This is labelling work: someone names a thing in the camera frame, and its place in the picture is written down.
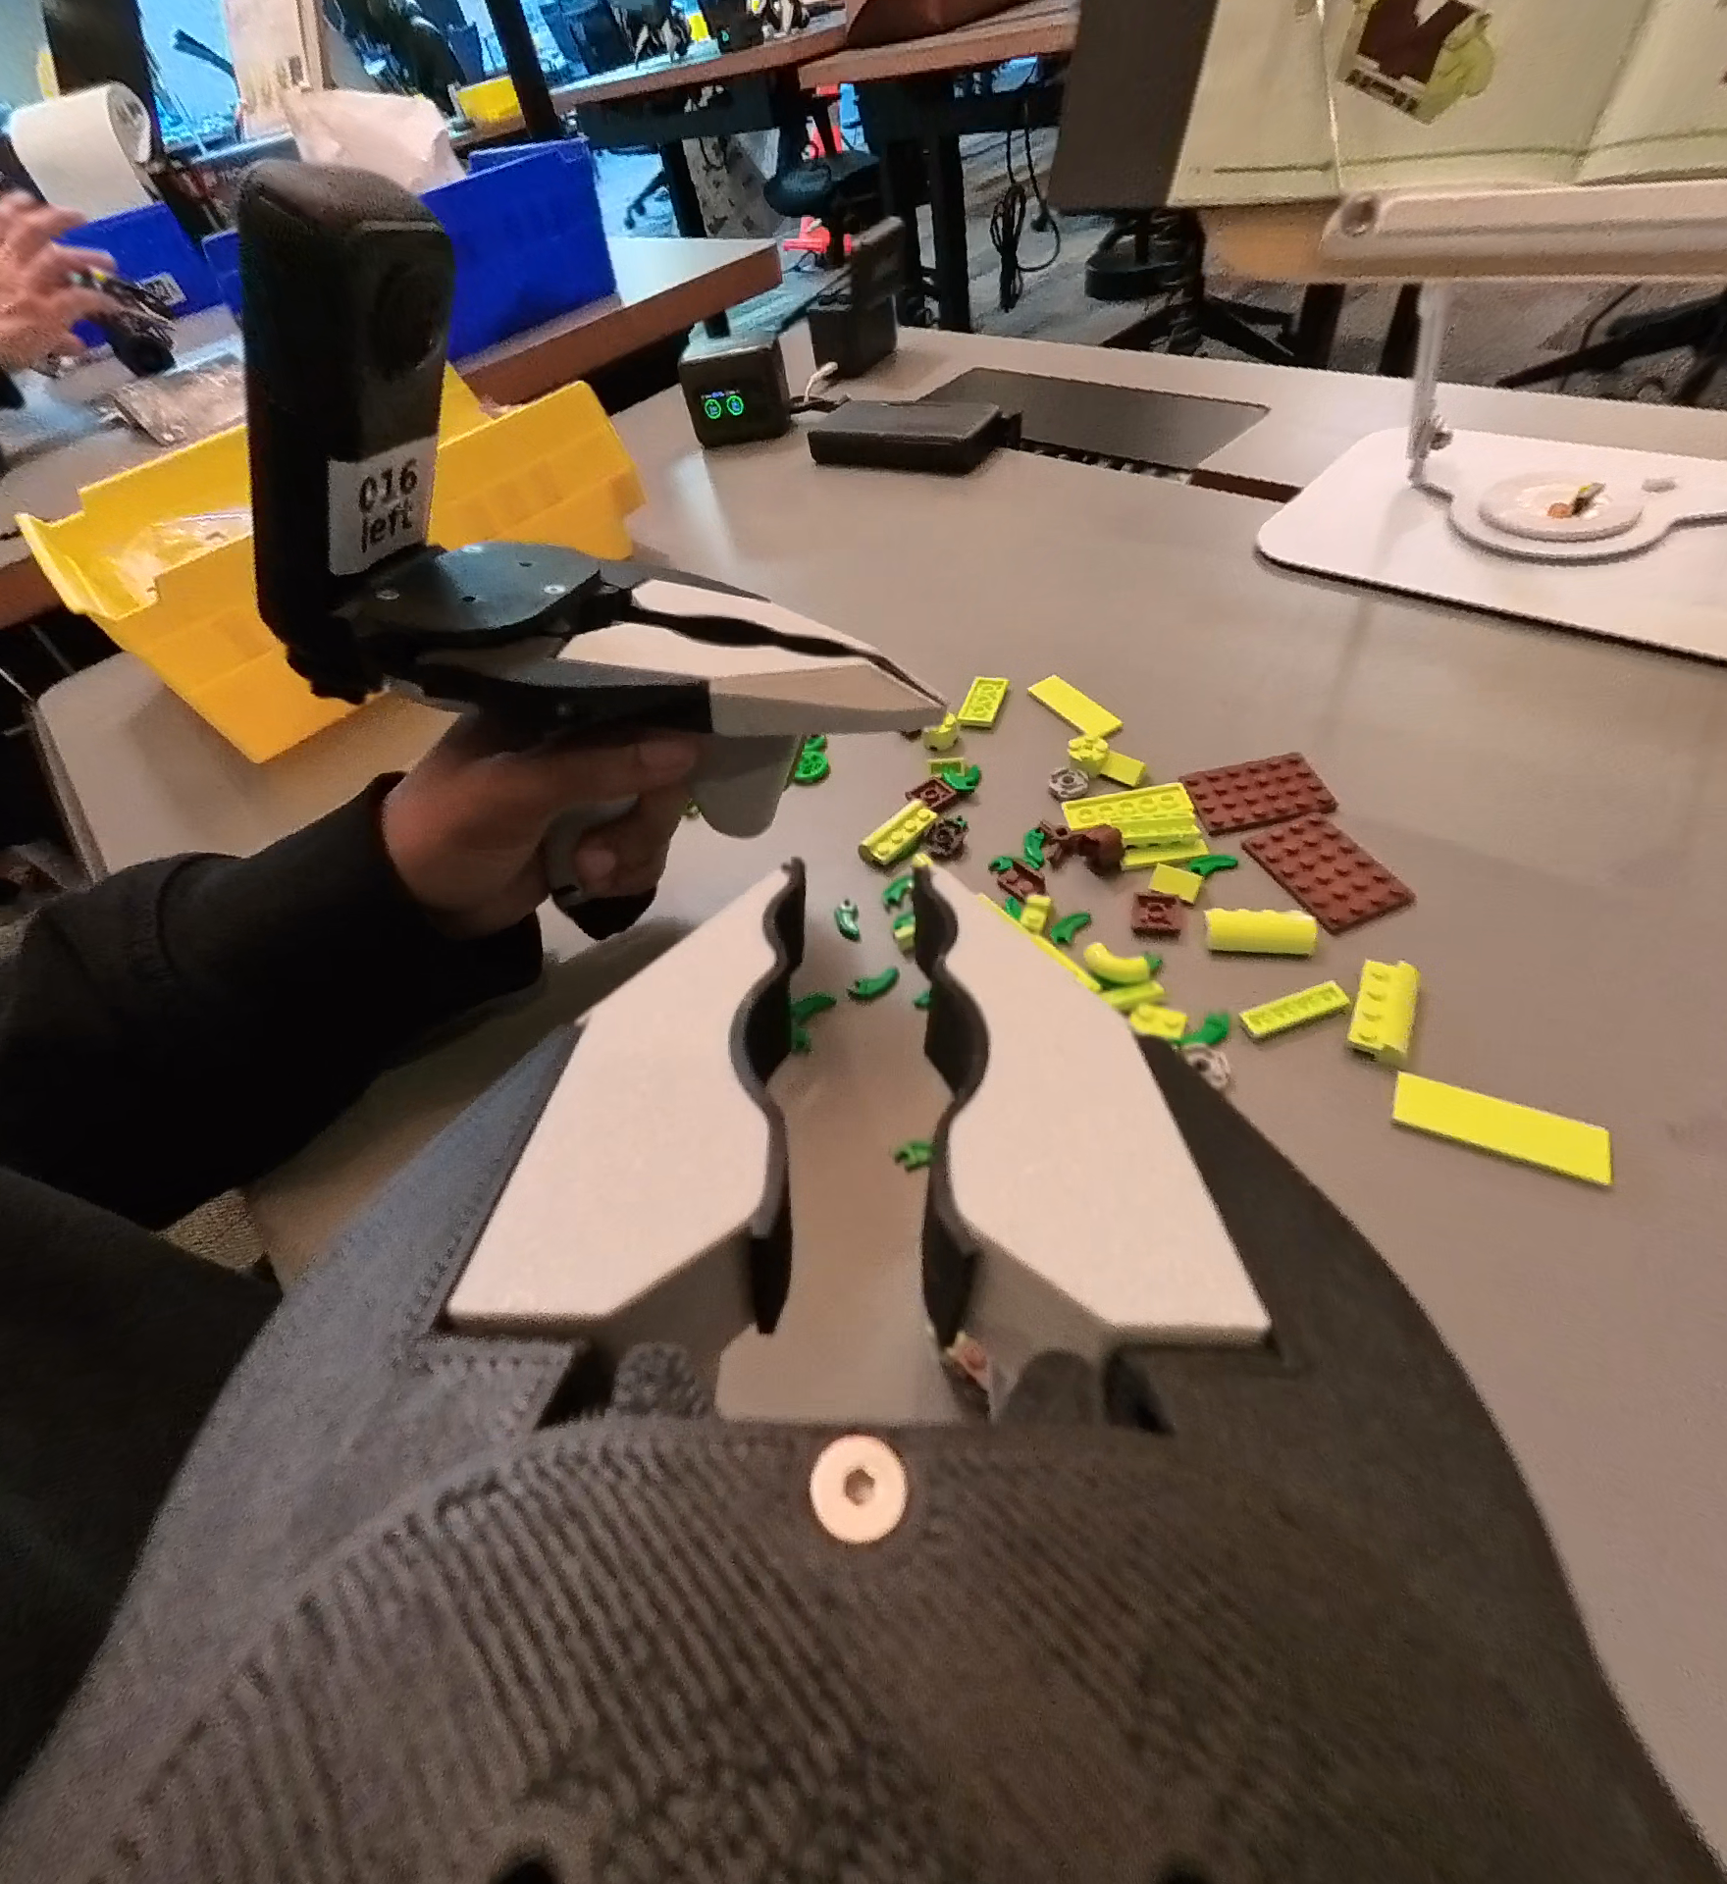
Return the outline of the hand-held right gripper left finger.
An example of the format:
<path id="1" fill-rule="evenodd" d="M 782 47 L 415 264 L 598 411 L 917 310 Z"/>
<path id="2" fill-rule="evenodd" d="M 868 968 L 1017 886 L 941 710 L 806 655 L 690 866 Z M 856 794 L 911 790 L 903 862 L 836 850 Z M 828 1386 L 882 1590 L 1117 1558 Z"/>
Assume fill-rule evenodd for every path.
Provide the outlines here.
<path id="1" fill-rule="evenodd" d="M 788 860 L 592 1007 L 445 1301 L 451 1330 L 778 1330 L 794 1233 L 768 1087 L 802 960 L 804 864 Z"/>

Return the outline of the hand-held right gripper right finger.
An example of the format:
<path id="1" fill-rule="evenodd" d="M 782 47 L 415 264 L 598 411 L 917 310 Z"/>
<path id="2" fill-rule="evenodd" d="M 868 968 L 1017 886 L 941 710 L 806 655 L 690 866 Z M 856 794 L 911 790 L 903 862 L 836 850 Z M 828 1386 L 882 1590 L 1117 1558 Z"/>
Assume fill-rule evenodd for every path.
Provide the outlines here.
<path id="1" fill-rule="evenodd" d="M 1272 1330 L 1185 1143 L 1211 1097 L 1079 964 L 947 872 L 913 878 L 945 1083 L 923 1207 L 941 1346 L 1258 1348 Z"/>

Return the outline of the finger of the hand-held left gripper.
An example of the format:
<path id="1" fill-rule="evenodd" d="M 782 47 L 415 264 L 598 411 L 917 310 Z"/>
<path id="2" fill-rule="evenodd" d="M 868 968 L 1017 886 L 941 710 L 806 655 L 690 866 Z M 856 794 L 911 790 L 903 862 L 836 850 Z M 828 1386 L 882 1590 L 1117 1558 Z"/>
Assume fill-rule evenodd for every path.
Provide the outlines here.
<path id="1" fill-rule="evenodd" d="M 895 734 L 941 722 L 945 704 L 854 649 L 792 651 L 770 641 L 700 641 L 664 627 L 612 627 L 574 637 L 558 679 L 624 686 L 632 718 L 654 692 L 690 698 L 690 724 L 714 736 Z"/>
<path id="2" fill-rule="evenodd" d="M 628 599 L 632 619 L 672 629 L 694 641 L 718 647 L 774 649 L 820 661 L 856 659 L 870 663 L 917 694 L 935 692 L 925 681 L 899 669 L 874 645 L 774 601 L 672 577 L 642 577 L 626 585 L 622 593 Z"/>

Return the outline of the white book stand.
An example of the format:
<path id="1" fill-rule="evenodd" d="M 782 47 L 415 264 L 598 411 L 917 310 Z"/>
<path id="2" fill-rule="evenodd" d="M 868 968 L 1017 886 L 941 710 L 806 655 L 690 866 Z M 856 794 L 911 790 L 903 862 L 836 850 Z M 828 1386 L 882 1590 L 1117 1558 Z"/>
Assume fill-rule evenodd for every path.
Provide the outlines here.
<path id="1" fill-rule="evenodd" d="M 1256 533 L 1296 575 L 1438 601 L 1727 667 L 1727 459 L 1458 431 L 1440 411 L 1450 294 L 1466 280 L 1653 282 L 1727 274 L 1727 178 L 1368 190 L 1340 200 L 1322 258 L 1420 284 L 1402 433 L 1376 431 Z M 1591 515 L 1550 503 L 1605 483 Z"/>

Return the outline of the instruction booklet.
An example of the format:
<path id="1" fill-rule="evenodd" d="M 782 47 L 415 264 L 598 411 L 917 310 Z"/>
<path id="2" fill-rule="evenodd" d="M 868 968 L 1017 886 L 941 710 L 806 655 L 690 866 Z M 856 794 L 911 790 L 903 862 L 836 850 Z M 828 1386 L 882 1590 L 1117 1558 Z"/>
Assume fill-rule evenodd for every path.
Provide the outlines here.
<path id="1" fill-rule="evenodd" d="M 1727 3 L 1230 3 L 1167 204 L 1715 176 Z"/>

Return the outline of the person's left forearm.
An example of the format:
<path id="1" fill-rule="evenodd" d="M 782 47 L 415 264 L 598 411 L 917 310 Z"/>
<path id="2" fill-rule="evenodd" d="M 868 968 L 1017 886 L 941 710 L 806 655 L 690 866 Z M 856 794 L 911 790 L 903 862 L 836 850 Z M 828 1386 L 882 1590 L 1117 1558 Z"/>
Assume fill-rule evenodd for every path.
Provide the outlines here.
<path id="1" fill-rule="evenodd" d="M 401 884 L 377 780 L 249 858 L 126 870 L 0 956 L 0 1181 L 166 1231 L 327 1129 L 429 1031 L 529 990 L 535 914 L 485 940 Z"/>

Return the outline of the person's left hand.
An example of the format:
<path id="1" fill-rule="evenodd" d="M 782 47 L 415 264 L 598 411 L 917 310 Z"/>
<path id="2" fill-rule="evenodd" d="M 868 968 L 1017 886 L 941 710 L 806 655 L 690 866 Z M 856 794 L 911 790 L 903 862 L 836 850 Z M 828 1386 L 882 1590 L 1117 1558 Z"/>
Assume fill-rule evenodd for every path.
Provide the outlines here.
<path id="1" fill-rule="evenodd" d="M 391 866 L 429 922 L 459 942 L 511 930 L 550 902 L 550 836 L 572 814 L 620 806 L 570 854 L 578 914 L 658 890 L 702 744 L 686 734 L 539 742 L 461 718 L 389 792 L 379 822 Z"/>

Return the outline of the black charger green lights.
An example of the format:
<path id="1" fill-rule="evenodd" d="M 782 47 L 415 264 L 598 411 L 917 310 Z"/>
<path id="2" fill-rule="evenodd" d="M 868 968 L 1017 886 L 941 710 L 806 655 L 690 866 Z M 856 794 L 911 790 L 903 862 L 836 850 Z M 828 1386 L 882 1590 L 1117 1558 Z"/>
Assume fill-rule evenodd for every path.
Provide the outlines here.
<path id="1" fill-rule="evenodd" d="M 794 393 L 774 336 L 692 338 L 678 360 L 678 389 L 706 453 L 794 431 Z"/>

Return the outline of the yellow plastic bin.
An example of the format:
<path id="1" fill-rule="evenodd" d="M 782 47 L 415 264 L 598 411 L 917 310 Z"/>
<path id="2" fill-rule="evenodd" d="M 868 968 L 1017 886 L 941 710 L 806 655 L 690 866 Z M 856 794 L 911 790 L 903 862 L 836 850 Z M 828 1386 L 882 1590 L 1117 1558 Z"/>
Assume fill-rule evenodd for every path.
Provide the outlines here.
<path id="1" fill-rule="evenodd" d="M 74 515 L 16 523 L 60 605 L 90 619 L 253 764 L 351 706 L 315 696 L 263 625 L 245 431 L 227 429 L 80 491 Z M 638 471 L 590 387 L 499 417 L 447 377 L 431 537 L 552 543 L 624 559 Z"/>

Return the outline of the blue plastic bin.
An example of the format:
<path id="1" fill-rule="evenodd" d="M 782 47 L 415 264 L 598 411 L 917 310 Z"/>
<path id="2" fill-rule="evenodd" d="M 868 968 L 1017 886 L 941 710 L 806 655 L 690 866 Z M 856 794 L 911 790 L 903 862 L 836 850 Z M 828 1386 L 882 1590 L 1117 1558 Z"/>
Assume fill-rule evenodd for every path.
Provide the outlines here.
<path id="1" fill-rule="evenodd" d="M 449 360 L 461 366 L 552 318 L 616 294 L 596 162 L 584 138 L 477 150 L 463 180 L 423 194 L 457 266 Z M 239 240 L 192 242 L 168 206 L 84 224 L 70 244 L 106 252 L 172 318 L 225 308 L 241 320 Z"/>

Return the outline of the flat black box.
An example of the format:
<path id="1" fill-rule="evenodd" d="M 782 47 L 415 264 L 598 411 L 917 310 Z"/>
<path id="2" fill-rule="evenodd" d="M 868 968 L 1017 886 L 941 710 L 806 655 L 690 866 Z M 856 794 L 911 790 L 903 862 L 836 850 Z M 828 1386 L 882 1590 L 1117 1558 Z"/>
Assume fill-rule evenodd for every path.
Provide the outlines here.
<path id="1" fill-rule="evenodd" d="M 989 401 L 852 399 L 808 427 L 804 441 L 820 465 L 963 477 L 1021 437 L 1021 415 Z"/>

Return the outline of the scattered small brown pieces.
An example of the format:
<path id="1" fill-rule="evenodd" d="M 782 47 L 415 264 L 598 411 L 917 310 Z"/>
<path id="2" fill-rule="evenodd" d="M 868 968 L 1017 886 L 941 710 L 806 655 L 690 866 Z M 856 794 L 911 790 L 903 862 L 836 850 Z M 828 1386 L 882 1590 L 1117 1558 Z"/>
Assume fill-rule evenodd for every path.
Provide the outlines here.
<path id="1" fill-rule="evenodd" d="M 967 766 L 931 774 L 907 794 L 909 810 L 889 820 L 860 854 L 895 872 L 979 860 L 999 892 L 997 908 L 1015 914 L 1047 894 L 1047 876 L 1079 864 L 1099 880 L 1139 878 L 1127 904 L 1129 930 L 1143 940 L 1177 940 L 1203 888 L 1201 826 L 1183 788 L 1067 798 L 1037 818 L 1017 844 L 987 850 L 975 840 Z"/>

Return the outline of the scattered green leaf pieces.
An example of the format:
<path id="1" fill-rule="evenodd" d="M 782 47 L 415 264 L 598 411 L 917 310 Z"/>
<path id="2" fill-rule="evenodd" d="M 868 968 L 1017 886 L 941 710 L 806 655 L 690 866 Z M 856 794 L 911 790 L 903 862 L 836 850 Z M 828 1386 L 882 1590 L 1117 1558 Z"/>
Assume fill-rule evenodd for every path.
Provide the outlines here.
<path id="1" fill-rule="evenodd" d="M 943 758 L 925 760 L 925 776 L 919 784 L 905 792 L 905 806 L 899 808 L 897 816 L 901 818 L 909 810 L 907 794 L 915 788 L 921 788 L 923 782 L 951 766 L 967 766 L 979 776 L 979 780 L 967 786 L 969 798 L 983 782 L 983 770 L 971 762 L 971 758 L 951 752 Z M 828 780 L 830 774 L 830 742 L 824 734 L 806 736 L 800 744 L 796 766 L 790 774 L 794 786 L 812 786 Z M 889 820 L 885 820 L 872 836 L 872 840 Z M 901 962 L 884 966 L 872 976 L 852 978 L 846 988 L 846 1000 L 856 1005 L 870 1005 L 889 998 L 897 988 L 899 978 L 903 976 L 903 962 L 915 962 L 915 944 L 917 944 L 917 910 L 915 910 L 915 892 L 913 884 L 929 866 L 897 868 L 880 888 L 880 910 L 882 920 L 887 924 L 887 938 L 895 946 Z M 1009 922 L 1019 932 L 1025 932 L 1031 944 L 1037 944 L 1047 956 L 1053 956 L 1063 968 L 1067 968 L 1081 984 L 1097 994 L 1109 1007 L 1125 1015 L 1131 1023 L 1135 1035 L 1163 1043 L 1179 1053 L 1181 1045 L 1213 1045 L 1223 1047 L 1229 1041 L 1229 1015 L 1225 1011 L 1211 1011 L 1201 1023 L 1191 1027 L 1185 1011 L 1173 1007 L 1161 994 L 1159 972 L 1163 958 L 1153 954 L 1135 954 L 1127 956 L 1121 952 L 1109 952 L 1103 946 L 1099 936 L 1087 936 L 1095 916 L 1087 908 L 1061 908 L 1055 902 L 1055 896 L 1045 882 L 1047 894 L 1039 900 L 1031 900 L 1027 908 L 1009 914 L 1003 908 L 997 908 L 997 888 L 991 880 L 991 890 L 995 896 L 983 898 L 983 902 L 995 910 L 1005 922 Z M 868 938 L 862 928 L 860 906 L 856 900 L 844 900 L 832 908 L 832 922 L 838 934 L 854 946 L 862 946 Z M 812 1049 L 812 1029 L 810 1023 L 836 1007 L 838 996 L 812 990 L 800 998 L 794 998 L 790 1003 L 790 1049 L 794 1053 L 808 1053 Z M 905 1171 L 925 1171 L 933 1159 L 933 1139 L 911 1139 L 897 1143 L 891 1151 L 893 1163 Z"/>

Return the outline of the wooden side desk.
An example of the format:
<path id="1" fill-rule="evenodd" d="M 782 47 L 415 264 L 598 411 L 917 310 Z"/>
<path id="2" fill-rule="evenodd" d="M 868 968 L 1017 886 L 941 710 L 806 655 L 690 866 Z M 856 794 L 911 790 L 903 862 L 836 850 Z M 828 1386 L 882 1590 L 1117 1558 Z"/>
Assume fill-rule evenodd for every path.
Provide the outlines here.
<path id="1" fill-rule="evenodd" d="M 616 364 L 782 284 L 780 260 L 762 242 L 610 238 L 608 248 L 614 296 L 457 366 L 481 401 L 517 407 L 570 381 L 598 387 Z M 126 381 L 108 356 L 56 381 L 28 375 L 22 413 L 0 417 L 8 469 L 0 483 L 0 629 L 56 605 L 18 517 L 66 517 L 80 507 L 86 487 L 160 453 L 150 439 L 104 417 L 106 395 Z"/>

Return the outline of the black upright box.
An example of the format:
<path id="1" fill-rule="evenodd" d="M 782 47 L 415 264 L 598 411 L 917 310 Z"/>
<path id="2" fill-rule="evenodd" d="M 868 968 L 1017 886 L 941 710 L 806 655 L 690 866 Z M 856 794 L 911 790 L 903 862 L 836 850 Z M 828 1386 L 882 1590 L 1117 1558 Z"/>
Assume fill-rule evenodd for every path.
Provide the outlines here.
<path id="1" fill-rule="evenodd" d="M 832 381 L 852 381 L 893 358 L 903 262 L 905 224 L 899 218 L 880 220 L 856 238 L 844 280 L 804 312 L 816 372 Z"/>

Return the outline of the white paper roll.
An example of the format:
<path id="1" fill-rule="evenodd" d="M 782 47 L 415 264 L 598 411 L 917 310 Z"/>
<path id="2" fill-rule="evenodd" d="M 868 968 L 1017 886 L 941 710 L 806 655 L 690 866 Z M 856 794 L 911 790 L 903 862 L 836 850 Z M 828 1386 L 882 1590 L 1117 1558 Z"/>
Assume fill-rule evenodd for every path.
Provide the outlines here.
<path id="1" fill-rule="evenodd" d="M 18 106 L 6 138 L 40 196 L 84 224 L 158 200 L 150 180 L 154 122 L 122 82 Z"/>

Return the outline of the brown studded plate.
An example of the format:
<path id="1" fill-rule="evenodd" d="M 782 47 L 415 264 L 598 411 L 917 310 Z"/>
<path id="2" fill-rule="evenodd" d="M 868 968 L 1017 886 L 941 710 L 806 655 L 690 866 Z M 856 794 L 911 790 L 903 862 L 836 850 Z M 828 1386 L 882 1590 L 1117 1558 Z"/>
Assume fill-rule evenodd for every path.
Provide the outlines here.
<path id="1" fill-rule="evenodd" d="M 1201 768 L 1179 778 L 1209 836 L 1238 836 L 1302 816 L 1330 816 L 1338 800 L 1300 752 Z"/>
<path id="2" fill-rule="evenodd" d="M 1406 882 L 1324 814 L 1256 830 L 1242 850 L 1330 936 L 1416 906 Z"/>

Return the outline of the scattered lime green bricks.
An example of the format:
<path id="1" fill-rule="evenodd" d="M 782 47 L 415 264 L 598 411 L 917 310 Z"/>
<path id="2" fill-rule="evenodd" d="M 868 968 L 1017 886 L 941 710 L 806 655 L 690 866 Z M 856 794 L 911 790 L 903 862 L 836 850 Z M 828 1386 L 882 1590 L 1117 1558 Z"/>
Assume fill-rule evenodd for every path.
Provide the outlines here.
<path id="1" fill-rule="evenodd" d="M 1181 788 L 1179 780 L 1149 782 L 1145 762 L 1115 746 L 1121 718 L 1063 677 L 1045 677 L 1029 685 L 1027 694 L 1069 730 L 1065 766 L 1089 772 L 1085 798 Z M 1203 910 L 1203 944 L 1213 958 L 1314 962 L 1324 940 L 1342 936 L 1326 934 L 1244 856 L 1244 836 L 1250 834 L 1209 836 L 1201 828 L 1205 862 L 1195 870 L 1203 888 L 1187 918 L 1195 908 Z M 1268 1045 L 1344 1019 L 1348 1053 L 1394 1071 L 1396 1127 L 1593 1189 L 1611 1187 L 1611 1139 L 1603 1127 L 1410 1071 L 1418 1001 L 1416 966 L 1368 958 L 1352 990 L 1326 978 L 1229 1013 L 1229 1037 L 1238 1031 L 1250 1045 Z"/>

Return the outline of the background wooden desk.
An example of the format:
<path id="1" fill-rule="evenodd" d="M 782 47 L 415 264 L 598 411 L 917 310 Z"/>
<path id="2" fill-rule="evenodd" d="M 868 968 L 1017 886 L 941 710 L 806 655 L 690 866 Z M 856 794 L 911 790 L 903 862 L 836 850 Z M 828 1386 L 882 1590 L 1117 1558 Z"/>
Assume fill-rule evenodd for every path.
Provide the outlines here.
<path id="1" fill-rule="evenodd" d="M 734 55 L 704 47 L 686 60 L 564 82 L 548 98 L 594 150 L 658 154 L 678 234 L 700 238 L 688 150 L 766 128 L 788 146 L 824 92 L 850 88 L 878 154 L 880 204 L 907 228 L 903 310 L 925 296 L 945 332 L 965 334 L 975 318 L 961 140 L 1013 136 L 1027 190 L 1043 194 L 1039 138 L 1059 122 L 1079 13 L 1079 5 L 1015 5 L 882 45 L 854 43 L 852 21 L 830 17 Z"/>

